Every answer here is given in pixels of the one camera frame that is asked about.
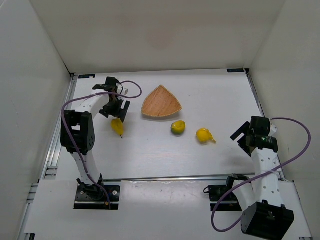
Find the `yellow fake pear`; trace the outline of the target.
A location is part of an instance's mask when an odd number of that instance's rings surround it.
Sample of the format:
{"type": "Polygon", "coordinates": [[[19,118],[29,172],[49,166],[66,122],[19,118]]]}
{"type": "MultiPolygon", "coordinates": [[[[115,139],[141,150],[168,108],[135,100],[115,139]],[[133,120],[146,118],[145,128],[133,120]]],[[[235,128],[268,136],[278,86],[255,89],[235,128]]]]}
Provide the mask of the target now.
{"type": "Polygon", "coordinates": [[[119,118],[115,118],[111,120],[111,128],[121,137],[123,138],[124,127],[123,123],[119,118]]]}

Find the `yellow fake lemon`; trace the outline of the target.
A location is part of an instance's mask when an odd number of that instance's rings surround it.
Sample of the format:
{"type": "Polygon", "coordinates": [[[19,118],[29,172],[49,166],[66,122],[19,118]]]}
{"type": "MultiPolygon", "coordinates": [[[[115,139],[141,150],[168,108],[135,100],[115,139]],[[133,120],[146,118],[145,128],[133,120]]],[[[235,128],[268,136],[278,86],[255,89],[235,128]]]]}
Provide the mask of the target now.
{"type": "Polygon", "coordinates": [[[212,142],[216,144],[216,140],[214,139],[213,135],[207,128],[200,128],[197,130],[196,139],[200,144],[206,144],[208,142],[212,142]]]}

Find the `green yellow fake citrus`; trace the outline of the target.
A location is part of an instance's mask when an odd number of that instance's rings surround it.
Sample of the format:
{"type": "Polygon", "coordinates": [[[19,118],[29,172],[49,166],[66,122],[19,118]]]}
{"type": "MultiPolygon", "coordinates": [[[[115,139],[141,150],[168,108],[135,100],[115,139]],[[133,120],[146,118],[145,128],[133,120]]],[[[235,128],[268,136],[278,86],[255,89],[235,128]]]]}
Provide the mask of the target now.
{"type": "Polygon", "coordinates": [[[177,136],[182,135],[185,132],[185,129],[186,123],[183,120],[173,122],[170,127],[171,133],[177,136]]]}

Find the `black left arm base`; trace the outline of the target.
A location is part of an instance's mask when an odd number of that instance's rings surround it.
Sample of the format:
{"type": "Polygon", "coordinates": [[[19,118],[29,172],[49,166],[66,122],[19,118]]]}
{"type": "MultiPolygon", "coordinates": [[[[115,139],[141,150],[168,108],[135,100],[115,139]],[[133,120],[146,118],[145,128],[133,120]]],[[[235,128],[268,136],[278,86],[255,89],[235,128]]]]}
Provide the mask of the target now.
{"type": "Polygon", "coordinates": [[[97,186],[89,189],[86,185],[78,185],[73,208],[75,210],[118,210],[120,202],[120,185],[105,185],[105,191],[108,193],[108,198],[105,192],[97,186]]]}

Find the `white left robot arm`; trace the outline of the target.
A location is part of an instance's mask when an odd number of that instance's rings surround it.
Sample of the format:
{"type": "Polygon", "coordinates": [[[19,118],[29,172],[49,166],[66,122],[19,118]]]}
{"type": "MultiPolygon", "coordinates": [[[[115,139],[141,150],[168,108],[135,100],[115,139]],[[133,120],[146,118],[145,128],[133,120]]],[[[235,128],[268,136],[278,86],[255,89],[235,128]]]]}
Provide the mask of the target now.
{"type": "Polygon", "coordinates": [[[87,195],[100,198],[105,194],[102,190],[103,177],[92,153],[96,140],[94,118],[97,114],[114,117],[112,123],[123,135],[123,123],[130,106],[130,102],[124,100],[127,94],[128,90],[118,79],[108,76],[104,84],[96,84],[92,88],[91,97],[80,99],[79,106],[63,109],[60,143],[74,158],[80,172],[77,182],[87,195]]]}

